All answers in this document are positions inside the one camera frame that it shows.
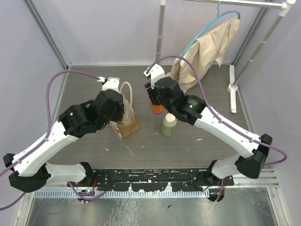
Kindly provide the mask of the olive green lotion bottle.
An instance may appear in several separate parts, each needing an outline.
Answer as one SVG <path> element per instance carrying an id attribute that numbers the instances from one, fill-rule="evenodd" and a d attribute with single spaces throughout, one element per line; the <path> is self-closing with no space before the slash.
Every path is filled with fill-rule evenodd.
<path id="1" fill-rule="evenodd" d="M 171 113 L 166 114 L 163 118 L 162 134 L 167 137 L 172 136 L 174 134 L 176 124 L 176 117 Z"/>

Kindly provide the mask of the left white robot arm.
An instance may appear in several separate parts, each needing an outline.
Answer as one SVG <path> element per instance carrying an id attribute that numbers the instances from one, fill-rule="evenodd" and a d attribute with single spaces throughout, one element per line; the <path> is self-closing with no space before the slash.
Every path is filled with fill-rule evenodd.
<path id="1" fill-rule="evenodd" d="M 65 182 L 92 185 L 94 172 L 88 162 L 55 165 L 48 160 L 84 135 L 104 129 L 111 121 L 121 121 L 123 114 L 123 96 L 112 89 L 101 91 L 95 100 L 70 106 L 59 116 L 49 134 L 21 153 L 8 153 L 3 157 L 5 166 L 12 170 L 8 177 L 10 185 L 25 193 Z"/>

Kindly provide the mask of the orange bottle blue pump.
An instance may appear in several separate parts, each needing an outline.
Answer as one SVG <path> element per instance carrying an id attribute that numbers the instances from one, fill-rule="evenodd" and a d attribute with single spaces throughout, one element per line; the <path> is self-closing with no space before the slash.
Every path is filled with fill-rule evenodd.
<path id="1" fill-rule="evenodd" d="M 157 100 L 157 98 L 149 94 L 149 99 L 150 99 L 150 105 L 153 113 L 154 114 L 163 113 L 164 107 L 162 105 L 159 105 L 159 101 Z"/>

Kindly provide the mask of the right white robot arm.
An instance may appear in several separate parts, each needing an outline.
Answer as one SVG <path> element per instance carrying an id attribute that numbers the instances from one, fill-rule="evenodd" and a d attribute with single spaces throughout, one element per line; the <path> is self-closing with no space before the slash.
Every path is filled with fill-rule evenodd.
<path id="1" fill-rule="evenodd" d="M 186 95 L 179 84 L 169 77 L 159 79 L 154 85 L 144 85 L 151 102 L 162 105 L 176 119 L 215 135 L 230 145 L 237 154 L 224 160 L 211 162 L 206 172 L 207 182 L 218 185 L 224 178 L 242 174 L 257 179 L 269 155 L 272 137 L 248 132 L 219 115 L 195 95 Z"/>

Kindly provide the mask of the watermelon print canvas bag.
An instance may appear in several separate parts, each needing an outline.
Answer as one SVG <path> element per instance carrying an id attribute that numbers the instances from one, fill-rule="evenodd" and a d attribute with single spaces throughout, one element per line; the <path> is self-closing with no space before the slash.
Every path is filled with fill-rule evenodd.
<path id="1" fill-rule="evenodd" d="M 122 93 L 122 89 L 127 85 L 129 88 L 130 99 L 128 100 Z M 123 95 L 124 113 L 123 119 L 117 122 L 110 122 L 110 127 L 113 129 L 117 137 L 122 140 L 129 136 L 141 127 L 140 118 L 133 110 L 133 91 L 129 82 L 125 81 L 120 86 L 120 92 Z"/>

